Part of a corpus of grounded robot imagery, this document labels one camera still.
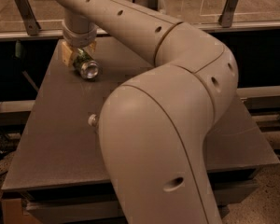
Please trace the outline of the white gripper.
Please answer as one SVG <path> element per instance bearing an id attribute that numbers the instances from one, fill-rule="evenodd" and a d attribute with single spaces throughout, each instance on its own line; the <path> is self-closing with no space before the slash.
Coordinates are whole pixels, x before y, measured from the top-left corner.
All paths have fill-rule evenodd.
<path id="1" fill-rule="evenodd" d="M 66 66 L 72 66 L 77 57 L 77 49 L 83 48 L 87 58 L 94 58 L 96 50 L 97 27 L 89 21 L 63 20 L 62 60 Z"/>

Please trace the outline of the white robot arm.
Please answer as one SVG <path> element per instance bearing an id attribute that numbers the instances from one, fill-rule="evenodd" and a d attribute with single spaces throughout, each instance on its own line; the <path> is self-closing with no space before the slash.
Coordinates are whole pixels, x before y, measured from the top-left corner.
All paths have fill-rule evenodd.
<path id="1" fill-rule="evenodd" d="M 125 0 L 56 0 L 63 28 L 94 22 L 152 64 L 105 100 L 98 133 L 129 224 L 222 224 L 203 143 L 236 96 L 238 68 L 213 36 Z"/>

